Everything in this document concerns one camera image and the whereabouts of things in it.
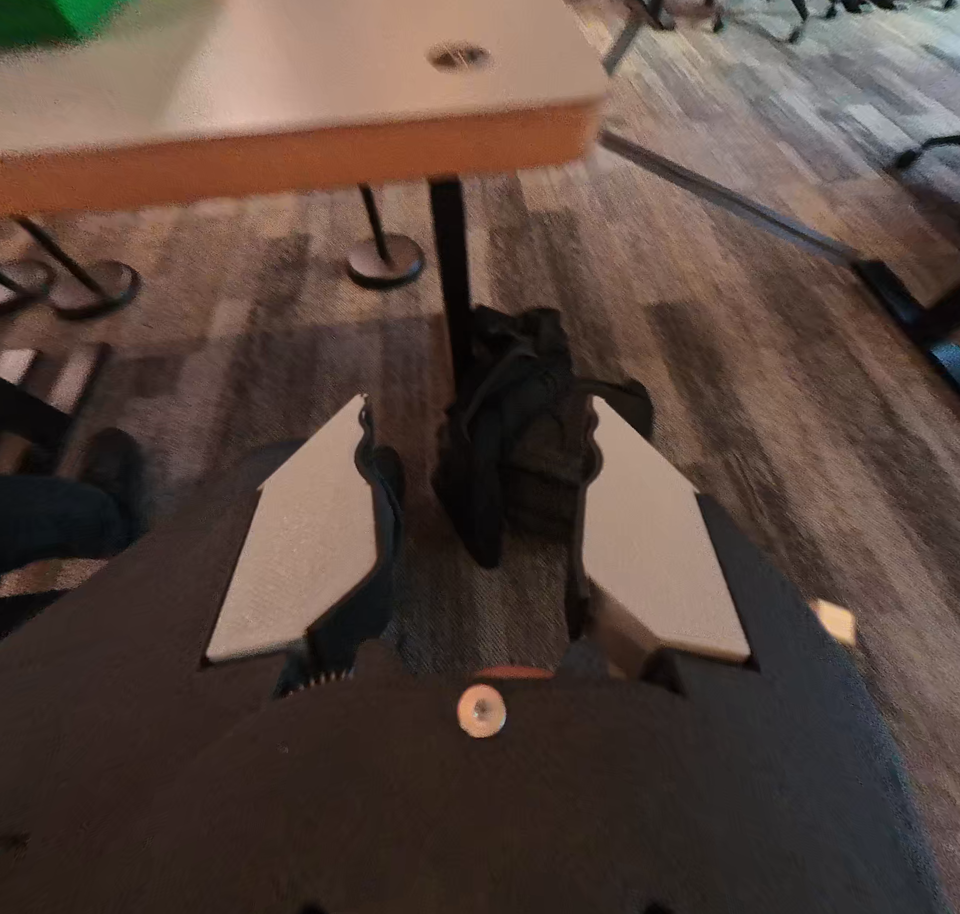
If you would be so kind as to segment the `black stanchion post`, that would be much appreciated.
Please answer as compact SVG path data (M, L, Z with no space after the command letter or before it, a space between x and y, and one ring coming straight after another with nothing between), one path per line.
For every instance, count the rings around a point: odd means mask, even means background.
M389 290L412 284L422 274L425 255L410 237L385 230L375 194L367 184L358 185L364 203L370 237L357 242L346 258L346 272L354 284Z
M43 300L54 314L69 321L100 318L126 308L139 295L140 274L118 260L100 260L83 265L60 243L29 217L13 214L13 224L21 228L53 265L52 280Z

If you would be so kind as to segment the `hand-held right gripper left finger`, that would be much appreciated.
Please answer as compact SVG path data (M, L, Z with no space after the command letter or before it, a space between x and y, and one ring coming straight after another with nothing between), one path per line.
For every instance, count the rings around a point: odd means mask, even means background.
M296 653L350 664L382 633L402 506L375 434L357 394L261 483L206 661Z

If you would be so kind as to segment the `black desk leg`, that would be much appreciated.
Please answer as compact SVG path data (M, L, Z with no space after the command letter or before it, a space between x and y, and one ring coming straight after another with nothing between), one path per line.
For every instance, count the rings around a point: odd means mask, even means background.
M465 390L475 359L474 304L462 187L462 180L456 175L428 182L455 399Z

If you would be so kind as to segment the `small pale block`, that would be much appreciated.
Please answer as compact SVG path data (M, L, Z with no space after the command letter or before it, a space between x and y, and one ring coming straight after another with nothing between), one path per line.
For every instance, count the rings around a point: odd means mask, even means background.
M857 619L849 609L831 601L816 598L809 607L823 629L834 640L848 648L855 648L858 641Z

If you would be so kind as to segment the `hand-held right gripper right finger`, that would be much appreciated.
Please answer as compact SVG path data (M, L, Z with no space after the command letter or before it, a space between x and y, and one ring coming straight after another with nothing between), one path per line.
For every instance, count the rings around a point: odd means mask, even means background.
M591 463L573 572L584 632L610 664L666 650L744 664L751 649L693 484L608 401L586 399Z

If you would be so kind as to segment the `black backpack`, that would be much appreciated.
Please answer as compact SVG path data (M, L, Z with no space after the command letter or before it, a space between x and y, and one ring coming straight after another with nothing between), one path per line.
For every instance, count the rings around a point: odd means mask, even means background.
M591 396L649 439L654 405L635 379L578 377L555 308L473 312L474 363L438 429L431 485L463 547L483 569L501 564L510 525L563 539L593 462Z

